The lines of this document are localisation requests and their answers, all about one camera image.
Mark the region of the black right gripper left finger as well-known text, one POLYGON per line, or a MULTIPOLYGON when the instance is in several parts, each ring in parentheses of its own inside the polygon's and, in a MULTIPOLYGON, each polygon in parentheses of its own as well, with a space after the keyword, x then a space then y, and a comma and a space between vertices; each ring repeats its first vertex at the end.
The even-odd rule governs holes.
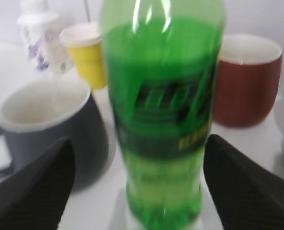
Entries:
POLYGON ((61 138, 0 182, 0 230, 58 229, 74 179, 74 149, 61 138))

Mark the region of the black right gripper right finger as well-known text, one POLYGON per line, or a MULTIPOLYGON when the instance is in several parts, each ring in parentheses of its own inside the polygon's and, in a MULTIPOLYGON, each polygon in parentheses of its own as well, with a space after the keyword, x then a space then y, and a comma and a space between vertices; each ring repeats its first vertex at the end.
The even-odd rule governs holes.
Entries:
POLYGON ((284 179, 216 134, 206 142, 203 170, 225 230, 284 230, 284 179))

